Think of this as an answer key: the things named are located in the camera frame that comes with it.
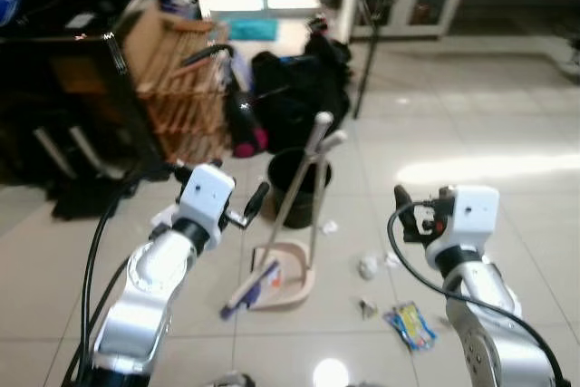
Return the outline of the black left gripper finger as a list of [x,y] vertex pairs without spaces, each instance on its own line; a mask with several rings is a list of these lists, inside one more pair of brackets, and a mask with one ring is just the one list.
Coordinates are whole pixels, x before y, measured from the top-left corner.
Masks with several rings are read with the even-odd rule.
[[268,195],[269,189],[270,184],[268,181],[261,181],[261,183],[257,185],[256,191],[254,191],[253,195],[249,197],[243,210],[244,225],[252,224],[254,218],[256,218],[258,213],[260,213],[262,208],[264,208],[266,195]]

